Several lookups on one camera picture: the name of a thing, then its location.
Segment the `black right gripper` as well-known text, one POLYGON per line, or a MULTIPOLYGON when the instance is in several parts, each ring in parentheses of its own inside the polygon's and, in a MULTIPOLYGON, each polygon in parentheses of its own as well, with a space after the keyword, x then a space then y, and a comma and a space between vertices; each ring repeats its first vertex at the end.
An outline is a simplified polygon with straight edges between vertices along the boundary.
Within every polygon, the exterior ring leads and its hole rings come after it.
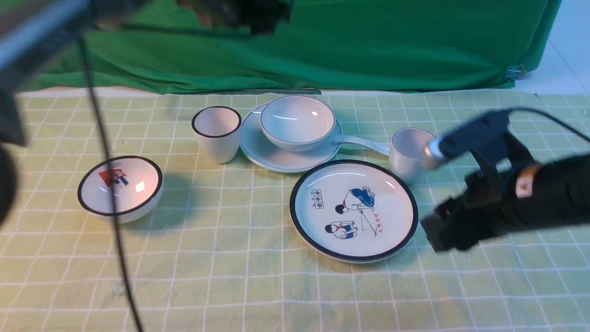
POLYGON ((463 198, 449 198, 420 219, 432 250, 468 251, 509 233, 589 223, 589 156, 530 163, 466 179, 463 198))

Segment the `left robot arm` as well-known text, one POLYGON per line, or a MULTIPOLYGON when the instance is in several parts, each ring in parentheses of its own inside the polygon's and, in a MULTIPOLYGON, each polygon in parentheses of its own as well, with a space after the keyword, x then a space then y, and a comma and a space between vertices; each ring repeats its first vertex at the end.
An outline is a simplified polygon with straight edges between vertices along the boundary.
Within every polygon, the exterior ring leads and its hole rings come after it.
POLYGON ((72 43, 79 44, 95 119, 103 130, 89 56, 86 31, 101 23, 120 23, 139 11, 144 0, 28 0, 1 14, 1 222, 16 201, 18 171, 6 144, 24 147, 27 135, 16 94, 72 43))

